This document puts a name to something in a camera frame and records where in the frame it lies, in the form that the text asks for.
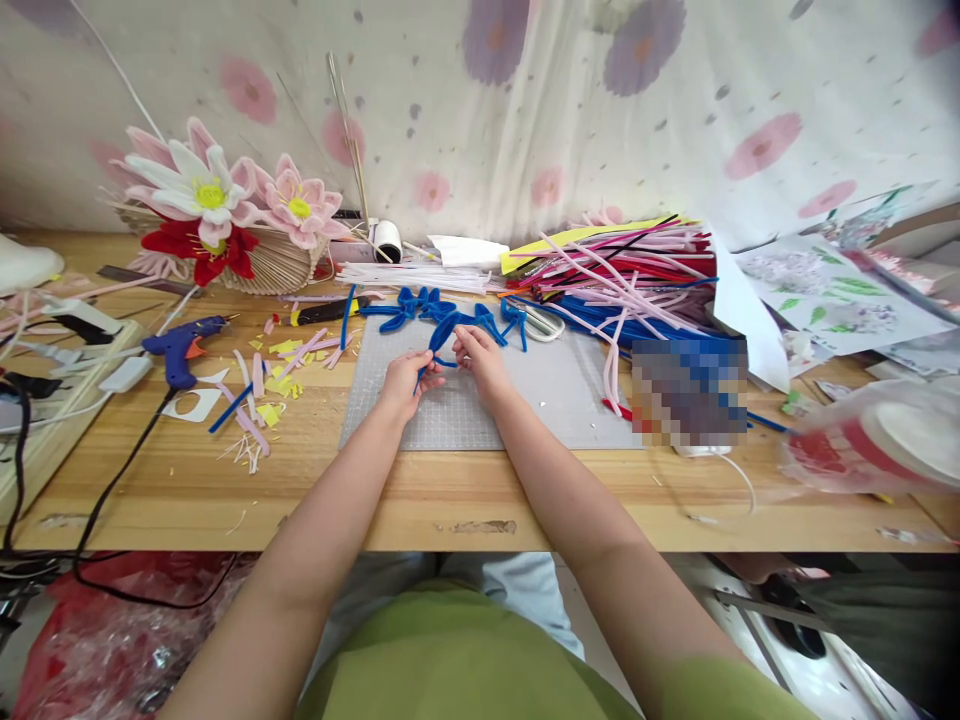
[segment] blue glue gun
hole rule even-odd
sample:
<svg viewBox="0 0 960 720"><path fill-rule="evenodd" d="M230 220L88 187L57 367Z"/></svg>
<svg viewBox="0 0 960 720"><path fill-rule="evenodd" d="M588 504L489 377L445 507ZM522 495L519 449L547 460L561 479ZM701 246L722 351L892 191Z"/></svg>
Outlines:
<svg viewBox="0 0 960 720"><path fill-rule="evenodd" d="M192 357L203 354L197 343L203 338L219 333L233 317L236 317L236 315L230 317L211 315L178 325L163 335L149 337L141 344L143 349L151 355L164 356L167 384L170 387L177 390L189 390L197 384L197 378L190 372L187 361Z"/></svg>

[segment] bundle of pipe cleaners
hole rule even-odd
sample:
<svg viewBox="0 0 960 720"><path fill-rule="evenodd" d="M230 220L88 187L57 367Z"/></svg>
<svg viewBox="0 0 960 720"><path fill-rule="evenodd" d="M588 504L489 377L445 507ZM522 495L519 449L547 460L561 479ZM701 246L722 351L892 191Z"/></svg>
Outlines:
<svg viewBox="0 0 960 720"><path fill-rule="evenodd" d="M709 327L705 305L713 299L716 257L710 233L674 215L643 229L593 235L549 250L513 253L529 257L513 274L510 294L529 292L543 310L610 345L604 390L620 415L617 356L634 340L683 340L720 336Z"/></svg>

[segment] hand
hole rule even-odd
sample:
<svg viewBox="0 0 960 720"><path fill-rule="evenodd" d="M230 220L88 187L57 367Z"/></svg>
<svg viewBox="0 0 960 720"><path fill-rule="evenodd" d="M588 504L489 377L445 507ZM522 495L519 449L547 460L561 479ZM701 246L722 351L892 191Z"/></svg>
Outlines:
<svg viewBox="0 0 960 720"><path fill-rule="evenodd" d="M425 368L425 371L420 385L417 386L417 375L421 368ZM384 378L376 408L406 425L417 412L423 393L446 382L444 378L438 377L441 372L443 368L433 361L432 350L411 352L398 357L387 367L387 376Z"/></svg>
<svg viewBox="0 0 960 720"><path fill-rule="evenodd" d="M453 351L457 364L473 373L480 400L491 412L516 396L517 391L503 365L500 346L484 330L474 325L457 325Z"/></svg>

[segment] woven basket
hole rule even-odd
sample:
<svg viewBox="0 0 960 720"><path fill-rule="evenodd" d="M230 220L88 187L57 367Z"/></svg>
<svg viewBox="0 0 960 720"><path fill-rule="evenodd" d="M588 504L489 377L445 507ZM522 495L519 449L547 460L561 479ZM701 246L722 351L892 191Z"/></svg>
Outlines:
<svg viewBox="0 0 960 720"><path fill-rule="evenodd" d="M160 229L163 219L145 205L136 202L111 203L120 219L130 230L143 237ZM303 250L290 242L290 237L279 230L254 226L244 228L260 243L250 253L254 278L238 276L229 268L214 280L231 290L249 295L285 295L300 290L313 278L314 268L326 252L329 240L317 238L317 246ZM194 260L183 261L193 273Z"/></svg>

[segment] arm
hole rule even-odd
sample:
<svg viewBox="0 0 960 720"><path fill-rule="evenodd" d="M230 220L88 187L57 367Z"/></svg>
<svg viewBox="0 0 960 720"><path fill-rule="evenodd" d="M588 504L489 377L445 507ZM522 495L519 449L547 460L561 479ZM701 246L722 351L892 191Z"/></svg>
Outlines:
<svg viewBox="0 0 960 720"><path fill-rule="evenodd" d="M744 661L617 499L554 437L510 382L496 343L458 327L473 372L537 520L566 560L647 717L670 669L694 656Z"/></svg>
<svg viewBox="0 0 960 720"><path fill-rule="evenodd" d="M443 383L430 351L394 360L380 399L257 561L160 720L291 717L337 592L357 558L400 435ZM417 393L417 372L427 367Z"/></svg>

